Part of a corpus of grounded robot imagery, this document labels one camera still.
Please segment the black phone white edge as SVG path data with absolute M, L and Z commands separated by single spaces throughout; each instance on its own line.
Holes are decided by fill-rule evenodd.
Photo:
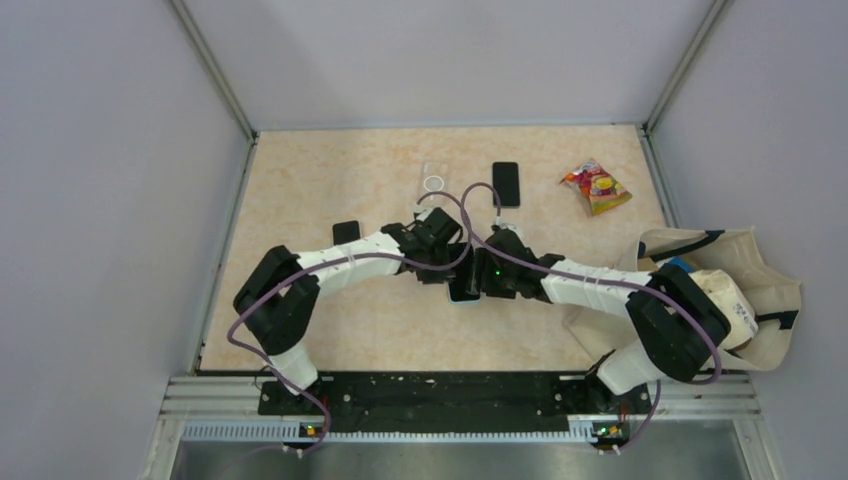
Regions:
M 331 230 L 334 245 L 343 245 L 361 238 L 360 222 L 357 220 L 335 223 Z

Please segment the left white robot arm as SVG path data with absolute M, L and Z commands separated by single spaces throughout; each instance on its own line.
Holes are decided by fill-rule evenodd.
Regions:
M 260 356 L 281 376 L 283 401 L 297 413 L 319 404 L 318 371 L 304 337 L 316 303 L 377 277 L 411 272 L 423 284 L 452 280 L 459 260 L 450 242 L 461 230 L 440 207 L 415 213 L 411 223 L 390 223 L 351 242 L 309 252 L 283 245 L 266 252 L 232 306 L 238 324 L 259 344 Z

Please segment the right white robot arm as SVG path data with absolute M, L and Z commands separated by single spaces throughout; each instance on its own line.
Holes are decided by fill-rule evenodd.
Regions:
M 627 392 L 665 377 L 695 382 L 708 362 L 721 369 L 719 346 L 730 332 L 726 315 L 676 265 L 622 271 L 581 264 L 559 254 L 536 256 L 520 235 L 496 227 L 479 243 L 486 295 L 571 305 L 616 317 L 636 338 L 605 353 L 590 370 L 589 404 L 612 412 Z

